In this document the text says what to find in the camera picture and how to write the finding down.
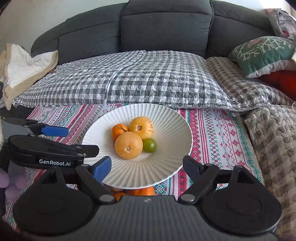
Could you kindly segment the large orange mandarin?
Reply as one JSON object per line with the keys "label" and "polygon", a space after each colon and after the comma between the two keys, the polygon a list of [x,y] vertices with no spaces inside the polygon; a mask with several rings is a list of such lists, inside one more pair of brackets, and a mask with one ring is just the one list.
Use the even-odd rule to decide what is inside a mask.
{"label": "large orange mandarin", "polygon": [[120,135],[122,135],[123,133],[126,133],[128,131],[129,131],[128,127],[122,123],[119,123],[119,124],[113,126],[112,132],[111,132],[113,140],[116,141],[116,139]]}

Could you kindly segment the orange mandarin with stem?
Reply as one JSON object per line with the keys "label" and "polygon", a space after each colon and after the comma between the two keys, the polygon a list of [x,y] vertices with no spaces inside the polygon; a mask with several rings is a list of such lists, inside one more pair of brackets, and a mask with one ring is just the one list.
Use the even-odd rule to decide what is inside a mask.
{"label": "orange mandarin with stem", "polygon": [[154,187],[147,187],[147,188],[141,188],[141,189],[133,189],[128,190],[128,195],[130,196],[155,196]]}

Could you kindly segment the small green lime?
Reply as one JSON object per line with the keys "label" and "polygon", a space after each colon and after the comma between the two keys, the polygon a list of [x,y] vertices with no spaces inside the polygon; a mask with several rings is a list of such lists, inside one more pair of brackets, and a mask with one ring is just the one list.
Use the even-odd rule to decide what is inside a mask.
{"label": "small green lime", "polygon": [[153,153],[157,149],[157,143],[152,138],[147,138],[143,142],[143,149],[147,153]]}

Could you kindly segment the large yellow pear with stem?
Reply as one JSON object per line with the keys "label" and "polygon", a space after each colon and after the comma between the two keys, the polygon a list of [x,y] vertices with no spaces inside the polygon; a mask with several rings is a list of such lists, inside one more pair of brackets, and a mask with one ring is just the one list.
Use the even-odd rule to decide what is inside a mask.
{"label": "large yellow pear with stem", "polygon": [[138,134],[142,140],[151,138],[154,134],[154,125],[150,118],[139,116],[134,118],[128,127],[130,132]]}

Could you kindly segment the orange tomato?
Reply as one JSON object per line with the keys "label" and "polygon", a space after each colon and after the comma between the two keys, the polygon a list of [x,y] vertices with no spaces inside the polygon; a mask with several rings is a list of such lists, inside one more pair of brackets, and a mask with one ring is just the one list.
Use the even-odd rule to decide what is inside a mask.
{"label": "orange tomato", "polygon": [[116,201],[119,201],[121,199],[121,197],[127,195],[127,193],[123,189],[112,188],[111,190],[112,190],[112,193],[113,193]]}

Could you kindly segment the red green patterned tablecloth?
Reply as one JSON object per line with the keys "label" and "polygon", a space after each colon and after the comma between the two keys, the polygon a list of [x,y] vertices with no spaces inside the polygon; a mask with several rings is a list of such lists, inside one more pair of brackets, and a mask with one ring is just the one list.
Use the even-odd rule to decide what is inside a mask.
{"label": "red green patterned tablecloth", "polygon": [[[25,108],[20,106],[8,111],[1,108],[3,118],[31,118],[41,123],[68,128],[69,135],[65,138],[49,138],[63,144],[81,144],[86,131],[104,114],[127,104],[99,104],[99,105],[74,105],[60,106],[57,108]],[[233,169],[235,165],[244,166],[261,183],[264,183],[257,158],[251,145],[248,132],[240,114],[229,113],[221,109],[177,109],[181,116],[186,119],[193,134],[193,148],[191,156],[200,163],[212,163],[220,169]],[[31,171],[20,167],[12,168],[10,185],[5,205],[6,214],[4,220],[13,229],[16,223],[12,215],[12,204],[44,171]],[[20,177],[21,188],[14,185],[16,178]],[[156,195],[172,195],[178,198],[192,185],[192,181],[181,169],[170,179],[154,186]]]}

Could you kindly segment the white ribbed ceramic plate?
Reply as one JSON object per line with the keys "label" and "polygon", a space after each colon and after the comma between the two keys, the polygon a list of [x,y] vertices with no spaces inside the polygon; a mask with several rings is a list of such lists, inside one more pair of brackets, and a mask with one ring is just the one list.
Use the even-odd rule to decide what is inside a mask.
{"label": "white ribbed ceramic plate", "polygon": [[[128,125],[139,116],[151,119],[157,149],[125,160],[115,151],[111,129],[118,123]],[[99,147],[99,154],[86,158],[86,164],[93,165],[104,156],[111,158],[111,171],[103,180],[105,185],[138,189],[154,186],[175,175],[183,166],[183,157],[191,154],[193,134],[187,121],[173,109],[150,103],[130,104],[100,117],[88,129],[82,143]]]}

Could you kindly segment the beige white folded blanket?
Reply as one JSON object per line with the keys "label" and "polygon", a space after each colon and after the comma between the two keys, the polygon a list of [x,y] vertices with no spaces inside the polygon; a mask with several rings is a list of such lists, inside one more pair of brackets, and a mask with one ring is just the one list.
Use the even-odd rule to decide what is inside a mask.
{"label": "beige white folded blanket", "polygon": [[21,46],[7,44],[1,53],[1,100],[6,109],[10,110],[15,98],[55,69],[58,58],[57,50],[31,57]]}

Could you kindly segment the brown grey checkered quilt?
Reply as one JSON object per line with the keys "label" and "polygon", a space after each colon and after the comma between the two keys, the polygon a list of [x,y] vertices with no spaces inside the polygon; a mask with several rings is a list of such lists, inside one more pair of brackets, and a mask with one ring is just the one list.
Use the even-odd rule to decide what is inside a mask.
{"label": "brown grey checkered quilt", "polygon": [[247,113],[245,124],[267,189],[282,206],[277,235],[295,240],[295,107],[292,100],[262,81],[243,76],[237,64],[210,57],[206,66],[218,86],[215,107]]}

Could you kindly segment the grey white checkered pillow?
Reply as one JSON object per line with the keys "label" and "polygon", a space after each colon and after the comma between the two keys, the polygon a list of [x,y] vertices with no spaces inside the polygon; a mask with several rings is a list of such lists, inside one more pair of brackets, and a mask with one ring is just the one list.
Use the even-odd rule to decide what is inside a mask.
{"label": "grey white checkered pillow", "polygon": [[170,108],[241,111],[201,56],[178,51],[131,51],[56,67],[13,98],[13,106],[154,103]]}

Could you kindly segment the red cushion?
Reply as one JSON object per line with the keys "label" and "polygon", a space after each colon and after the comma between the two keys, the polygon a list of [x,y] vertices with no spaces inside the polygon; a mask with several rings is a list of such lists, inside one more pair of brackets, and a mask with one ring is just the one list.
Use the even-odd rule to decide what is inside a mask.
{"label": "red cushion", "polygon": [[296,73],[295,71],[276,71],[262,75],[261,80],[285,93],[292,100],[296,97]]}

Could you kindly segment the green snowflake cushion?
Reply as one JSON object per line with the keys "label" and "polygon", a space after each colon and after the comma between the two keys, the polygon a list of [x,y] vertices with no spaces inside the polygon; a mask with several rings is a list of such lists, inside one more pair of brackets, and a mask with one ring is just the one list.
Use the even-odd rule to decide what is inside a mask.
{"label": "green snowflake cushion", "polygon": [[295,42],[277,36],[263,36],[235,47],[228,58],[236,62],[246,78],[276,71],[295,71],[292,56]]}

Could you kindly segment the dark grey sofa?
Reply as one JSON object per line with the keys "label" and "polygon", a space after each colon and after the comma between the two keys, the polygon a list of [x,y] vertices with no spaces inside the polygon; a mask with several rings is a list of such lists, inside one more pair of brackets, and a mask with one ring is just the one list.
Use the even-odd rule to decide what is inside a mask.
{"label": "dark grey sofa", "polygon": [[267,15],[225,1],[129,1],[68,18],[39,36],[31,55],[56,50],[59,64],[134,50],[227,57],[268,35],[274,31]]}

